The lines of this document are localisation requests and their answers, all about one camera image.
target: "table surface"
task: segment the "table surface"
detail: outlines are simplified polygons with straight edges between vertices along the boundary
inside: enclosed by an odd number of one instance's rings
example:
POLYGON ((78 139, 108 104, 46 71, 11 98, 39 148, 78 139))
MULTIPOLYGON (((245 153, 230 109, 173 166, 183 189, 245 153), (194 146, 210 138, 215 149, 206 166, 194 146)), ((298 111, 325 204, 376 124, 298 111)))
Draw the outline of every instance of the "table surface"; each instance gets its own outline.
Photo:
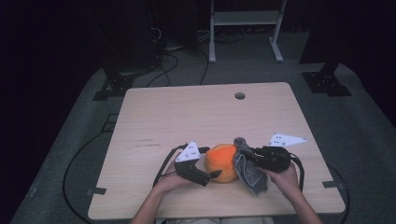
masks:
MULTIPOLYGON (((343 212, 338 189, 323 187, 332 176, 289 84, 252 83, 128 90, 96 186, 106 193, 93 195, 89 217, 133 217, 174 147, 191 140, 198 147, 214 147, 239 136, 251 147, 262 147, 268 146, 273 133, 307 139, 286 147, 303 163, 304 195, 317 213, 343 212), (246 98, 236 99, 237 92, 246 98)), ((204 170, 203 158, 196 166, 204 170)), ((257 197, 235 179, 175 189, 163 198, 157 217, 286 214, 295 214, 294 209, 271 181, 257 197)))

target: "wire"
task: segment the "wire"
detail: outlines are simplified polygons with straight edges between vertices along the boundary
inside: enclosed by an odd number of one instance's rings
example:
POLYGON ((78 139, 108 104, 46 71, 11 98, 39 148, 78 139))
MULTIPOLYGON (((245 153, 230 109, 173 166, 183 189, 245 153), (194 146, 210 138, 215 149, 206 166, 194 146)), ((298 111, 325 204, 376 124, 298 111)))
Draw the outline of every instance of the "wire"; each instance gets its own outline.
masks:
POLYGON ((203 82, 204 82, 204 78, 205 78, 205 76, 206 76, 206 72, 207 72, 207 68, 209 67, 209 59, 207 58, 207 55, 204 53, 204 51, 203 50, 201 50, 201 49, 198 49, 199 51, 201 51, 201 53, 203 53, 204 54, 204 56, 205 56, 205 60, 206 60, 206 68, 205 68, 205 72, 204 72, 204 75, 202 76, 202 78, 201 78, 201 81, 200 81, 200 85, 202 85, 203 84, 203 82))
POLYGON ((333 170, 338 177, 340 177, 342 184, 344 185, 344 189, 346 191, 346 211, 344 213, 343 219, 341 220, 341 224, 344 224, 347 220, 347 216, 349 215, 349 209, 350 209, 350 195, 349 195, 349 188, 347 187, 347 182, 344 180, 344 178, 340 175, 340 173, 332 167, 329 163, 326 163, 326 165, 333 170))
POLYGON ((79 155, 79 153, 87 146, 89 145, 93 140, 95 140, 96 138, 98 138, 99 136, 101 136, 103 133, 112 133, 111 130, 114 129, 114 126, 111 126, 107 129, 102 129, 101 132, 99 132, 99 134, 95 135, 93 138, 91 138, 88 142, 86 142, 79 150, 78 152, 73 156, 72 160, 69 162, 69 164, 67 165, 66 171, 64 172, 64 180, 62 183, 62 193, 64 196, 64 200, 66 201, 67 206, 70 208, 70 210, 77 216, 79 217, 81 220, 83 220, 85 223, 91 224, 91 222, 85 218, 83 215, 81 215, 78 211, 76 211, 76 209, 74 209, 74 207, 72 206, 72 204, 69 202, 67 195, 66 195, 66 187, 65 187, 65 183, 66 183, 66 178, 67 178, 67 174, 69 173, 70 167, 73 164, 74 160, 76 159, 76 157, 79 155))
MULTIPOLYGON (((87 0, 84 1, 84 2, 85 2, 85 4, 87 5, 87 8, 88 8, 88 10, 89 10, 89 13, 90 13, 91 17, 95 19, 95 16, 94 16, 94 14, 93 14, 93 11, 92 11, 92 8, 91 8, 90 3, 89 3, 87 0)), ((106 38, 105 34, 102 32, 102 30, 100 29, 99 24, 98 24, 97 22, 95 23, 95 27, 96 27, 96 30, 97 30, 97 32, 99 33, 99 35, 100 35, 100 36, 102 37, 102 39, 105 41, 106 45, 110 48, 110 50, 111 50, 111 51, 112 51, 112 52, 113 52, 113 53, 114 53, 114 54, 115 54, 126 66, 128 66, 129 68, 131 68, 131 69, 133 69, 133 70, 135 71, 135 73, 132 73, 131 75, 127 75, 127 76, 123 76, 123 77, 132 77, 132 78, 135 78, 136 75, 145 75, 145 74, 150 73, 150 72, 153 71, 152 68, 140 70, 140 69, 137 69, 137 68, 131 66, 130 64, 128 64, 128 62, 127 62, 127 61, 116 51, 116 49, 114 49, 114 48, 111 46, 111 44, 107 41, 107 38, 106 38)))
POLYGON ((168 69, 168 70, 166 70, 166 71, 163 71, 163 72, 160 73, 158 76, 154 77, 154 78, 148 83, 148 85, 146 86, 146 88, 149 87, 149 86, 151 85, 151 83, 153 83, 157 78, 159 78, 159 77, 161 77, 161 76, 163 76, 163 75, 167 75, 167 76, 168 76, 168 72, 172 71, 174 68, 177 67, 177 65, 178 65, 178 58, 177 58, 176 56, 172 55, 172 54, 167 54, 167 56, 170 56, 170 57, 172 57, 172 58, 174 58, 174 59, 176 60, 175 65, 173 65, 170 69, 168 69))

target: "white tag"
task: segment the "white tag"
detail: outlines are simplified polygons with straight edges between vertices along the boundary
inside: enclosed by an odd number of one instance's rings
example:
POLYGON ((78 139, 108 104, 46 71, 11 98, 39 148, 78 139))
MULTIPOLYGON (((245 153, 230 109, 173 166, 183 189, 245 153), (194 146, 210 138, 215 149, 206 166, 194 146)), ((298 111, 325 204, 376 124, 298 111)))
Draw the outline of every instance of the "white tag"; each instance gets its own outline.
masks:
POLYGON ((287 147, 299 143, 304 143, 306 142, 306 138, 304 137, 296 137, 296 136, 291 136, 291 135, 285 135, 281 133, 274 133, 269 146, 270 147, 287 147))
POLYGON ((176 158, 176 162, 179 161, 192 161, 199 160, 201 158, 201 154, 199 153, 198 146, 194 141, 191 141, 186 148, 178 155, 176 158))

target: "metal stand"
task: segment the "metal stand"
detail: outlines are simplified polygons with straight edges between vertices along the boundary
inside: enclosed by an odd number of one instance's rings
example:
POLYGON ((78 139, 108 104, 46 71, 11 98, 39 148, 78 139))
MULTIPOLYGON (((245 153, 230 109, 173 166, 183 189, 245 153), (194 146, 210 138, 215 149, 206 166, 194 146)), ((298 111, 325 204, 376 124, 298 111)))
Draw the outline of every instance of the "metal stand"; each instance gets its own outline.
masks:
POLYGON ((263 25, 275 24, 275 33, 270 37, 271 48, 275 54, 276 62, 282 63, 283 57, 277 46, 277 37, 279 35, 280 25, 285 14, 287 0, 282 0, 279 11, 234 11, 234 12, 215 12, 214 0, 210 6, 210 42, 209 42, 209 62, 216 62, 215 48, 215 26, 216 25, 263 25))
POLYGON ((313 93, 327 93, 329 96, 351 96, 346 86, 341 85, 334 72, 339 62, 325 63, 319 72, 304 72, 303 76, 313 93))

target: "hand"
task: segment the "hand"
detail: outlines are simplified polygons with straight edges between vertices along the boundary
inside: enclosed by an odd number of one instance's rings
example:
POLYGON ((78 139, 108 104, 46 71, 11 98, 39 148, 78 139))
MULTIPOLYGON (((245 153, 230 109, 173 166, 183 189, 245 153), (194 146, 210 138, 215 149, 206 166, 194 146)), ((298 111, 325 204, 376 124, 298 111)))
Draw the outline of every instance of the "hand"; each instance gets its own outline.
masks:
POLYGON ((298 185, 297 172, 293 162, 290 163, 287 170, 281 173, 274 173, 262 168, 259 168, 259 170, 265 172, 271 177, 271 181, 277 185, 289 201, 298 194, 302 194, 298 185))
POLYGON ((161 177, 161 179, 158 181, 157 185, 155 185, 154 188, 168 193, 173 189, 177 189, 190 183, 192 183, 190 180, 185 179, 176 173, 175 161, 172 161, 166 171, 163 173, 163 177, 161 177))

